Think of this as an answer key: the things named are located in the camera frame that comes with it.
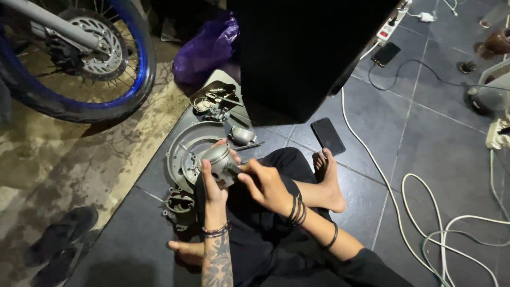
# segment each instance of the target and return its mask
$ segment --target black smartphone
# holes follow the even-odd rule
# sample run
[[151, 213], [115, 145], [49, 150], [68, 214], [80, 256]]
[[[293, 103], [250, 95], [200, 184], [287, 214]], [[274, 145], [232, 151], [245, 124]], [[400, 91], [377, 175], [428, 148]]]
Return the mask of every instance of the black smartphone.
[[391, 61], [391, 59], [397, 56], [398, 52], [400, 52], [400, 48], [394, 43], [388, 42], [372, 56], [372, 61], [374, 61], [377, 65], [384, 67]]
[[328, 118], [313, 122], [311, 126], [321, 147], [329, 149], [334, 156], [345, 152], [345, 146]]

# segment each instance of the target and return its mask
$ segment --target person's right hand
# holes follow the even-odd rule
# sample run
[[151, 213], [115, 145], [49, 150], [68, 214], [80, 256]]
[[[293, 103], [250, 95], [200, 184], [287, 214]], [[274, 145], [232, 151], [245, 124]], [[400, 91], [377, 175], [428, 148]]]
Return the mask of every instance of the person's right hand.
[[255, 201], [285, 217], [290, 215], [293, 198], [276, 168], [262, 166], [255, 159], [251, 159], [248, 164], [240, 166], [240, 169], [245, 173], [240, 173], [238, 178], [246, 184]]

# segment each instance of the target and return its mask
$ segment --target brake disc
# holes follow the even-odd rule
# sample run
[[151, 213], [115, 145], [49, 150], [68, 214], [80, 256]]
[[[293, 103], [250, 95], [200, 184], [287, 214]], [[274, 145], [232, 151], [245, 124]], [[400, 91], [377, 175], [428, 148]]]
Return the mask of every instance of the brake disc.
[[82, 8], [69, 8], [59, 14], [64, 20], [99, 39], [106, 54], [93, 52], [84, 57], [80, 75], [92, 81], [117, 79], [128, 66], [128, 46], [119, 30], [101, 14]]

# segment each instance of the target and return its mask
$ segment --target tattooed forearm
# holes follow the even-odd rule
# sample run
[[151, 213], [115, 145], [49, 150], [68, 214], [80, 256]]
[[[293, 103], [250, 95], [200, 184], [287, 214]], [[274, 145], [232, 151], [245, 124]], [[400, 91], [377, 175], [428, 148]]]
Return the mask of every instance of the tattooed forearm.
[[232, 262], [228, 232], [217, 238], [205, 239], [202, 287], [232, 287]]

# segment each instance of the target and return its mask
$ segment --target foot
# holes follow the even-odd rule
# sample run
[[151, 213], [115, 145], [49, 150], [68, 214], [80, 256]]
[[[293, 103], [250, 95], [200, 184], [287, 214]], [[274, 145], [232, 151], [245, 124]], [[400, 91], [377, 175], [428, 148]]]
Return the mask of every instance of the foot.
[[322, 149], [314, 157], [315, 177], [319, 185], [326, 193], [325, 200], [321, 204], [333, 212], [340, 213], [346, 208], [345, 198], [338, 186], [337, 162], [328, 149]]
[[202, 266], [205, 253], [203, 243], [169, 241], [168, 247], [170, 247], [184, 263], [193, 266]]

